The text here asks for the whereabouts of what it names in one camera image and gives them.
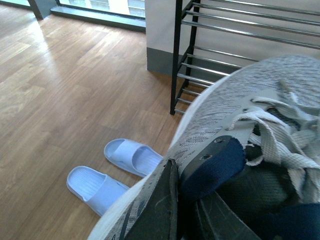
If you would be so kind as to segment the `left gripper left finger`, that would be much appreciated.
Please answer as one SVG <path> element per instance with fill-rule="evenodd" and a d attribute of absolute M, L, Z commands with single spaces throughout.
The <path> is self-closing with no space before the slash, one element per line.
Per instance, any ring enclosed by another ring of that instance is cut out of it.
<path fill-rule="evenodd" d="M 175 240 L 178 220 L 178 169 L 174 159 L 163 165 L 155 188 L 145 207 L 138 207 L 138 216 L 125 216 L 125 240 Z"/>

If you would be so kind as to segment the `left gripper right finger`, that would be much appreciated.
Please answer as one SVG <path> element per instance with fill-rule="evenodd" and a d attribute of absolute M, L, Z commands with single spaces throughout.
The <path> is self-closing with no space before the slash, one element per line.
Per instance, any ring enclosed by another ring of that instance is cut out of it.
<path fill-rule="evenodd" d="M 259 237 L 213 192 L 194 202 L 196 240 L 258 240 Z"/>

